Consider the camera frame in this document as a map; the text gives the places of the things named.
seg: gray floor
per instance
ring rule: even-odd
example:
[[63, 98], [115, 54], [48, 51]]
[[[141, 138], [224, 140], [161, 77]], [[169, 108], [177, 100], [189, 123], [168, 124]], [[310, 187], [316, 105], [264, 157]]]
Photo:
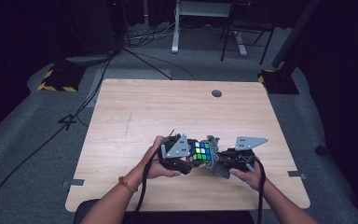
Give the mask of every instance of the gray floor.
[[[247, 48], [249, 56], [241, 57], [236, 46], [230, 45], [225, 60], [220, 62], [223, 47], [220, 32], [214, 28], [185, 30], [181, 33], [178, 54], [171, 54], [171, 36], [130, 50], [175, 63], [196, 80], [256, 82], [257, 72], [271, 68], [271, 61], [290, 34], [290, 30], [277, 29], [264, 65], [260, 66], [262, 49], [254, 47]], [[243, 37], [251, 40], [255, 35], [244, 34]], [[176, 66], [152, 58], [145, 60], [161, 70], [171, 71], [173, 79], [191, 79], [186, 71]], [[48, 64], [30, 78], [31, 95], [0, 125], [0, 183], [60, 129], [59, 119], [75, 114], [86, 100], [100, 68], [96, 65], [87, 69], [79, 92], [37, 91], [49, 69]], [[118, 69], [148, 70], [147, 73], [153, 70], [125, 51], [113, 59], [107, 73]], [[269, 99], [297, 168], [308, 177], [304, 180], [311, 202], [307, 212], [321, 223], [358, 224], [358, 209], [351, 204], [348, 182], [329, 156], [319, 157], [314, 153], [314, 149], [324, 141], [324, 132], [309, 95], [307, 80], [298, 69], [293, 78], [299, 95], [270, 95]], [[89, 123], [92, 111], [92, 107], [85, 108], [79, 115], [80, 119]], [[6, 182], [0, 189], [0, 223], [72, 223], [74, 214], [65, 210], [67, 189], [62, 188], [62, 182], [73, 177], [87, 129], [78, 122], [68, 131], [60, 132]], [[256, 217], [256, 211], [252, 211], [252, 216]], [[278, 223], [269, 210], [263, 213], [263, 220], [263, 223]]]

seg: table hole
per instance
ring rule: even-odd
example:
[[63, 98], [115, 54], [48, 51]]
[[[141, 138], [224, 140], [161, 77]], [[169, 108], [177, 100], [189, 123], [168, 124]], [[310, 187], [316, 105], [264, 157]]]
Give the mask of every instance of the table hole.
[[214, 97], [221, 97], [222, 96], [222, 92], [219, 90], [214, 90], [212, 91], [212, 96]]

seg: forearm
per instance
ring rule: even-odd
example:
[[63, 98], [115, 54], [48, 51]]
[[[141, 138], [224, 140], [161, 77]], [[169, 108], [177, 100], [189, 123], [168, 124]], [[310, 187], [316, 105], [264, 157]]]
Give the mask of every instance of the forearm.
[[[142, 170], [132, 169], [124, 176], [132, 188], [142, 183]], [[121, 223], [133, 192], [121, 184], [116, 184], [87, 213], [82, 223]]]
[[290, 201], [268, 179], [264, 185], [264, 198], [282, 224], [317, 223], [313, 217]]

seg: rubik's cube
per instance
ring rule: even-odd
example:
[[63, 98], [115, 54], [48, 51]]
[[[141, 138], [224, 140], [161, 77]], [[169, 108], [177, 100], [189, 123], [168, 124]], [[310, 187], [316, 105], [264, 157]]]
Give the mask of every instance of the rubik's cube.
[[187, 157], [187, 161], [210, 161], [211, 159], [209, 143], [194, 142], [191, 144], [190, 155]]

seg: finger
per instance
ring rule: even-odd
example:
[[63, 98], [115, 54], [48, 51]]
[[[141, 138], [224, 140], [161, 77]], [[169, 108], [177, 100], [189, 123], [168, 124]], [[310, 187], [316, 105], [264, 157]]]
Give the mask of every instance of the finger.
[[161, 145], [163, 138], [164, 138], [163, 136], [157, 136], [153, 143], [153, 148], [158, 148], [159, 145]]
[[234, 176], [236, 176], [237, 178], [239, 178], [240, 180], [242, 180], [242, 181], [248, 180], [248, 179], [249, 179], [249, 175], [250, 175], [250, 174], [248, 174], [248, 173], [242, 172], [242, 171], [240, 171], [240, 170], [238, 170], [238, 169], [235, 169], [235, 168], [231, 168], [231, 169], [229, 170], [229, 172], [230, 172], [232, 175], [234, 175]]
[[163, 169], [161, 170], [161, 175], [165, 175], [167, 177], [174, 177], [174, 176], [178, 176], [181, 173], [179, 171], [173, 171], [173, 170], [167, 170], [167, 169]]

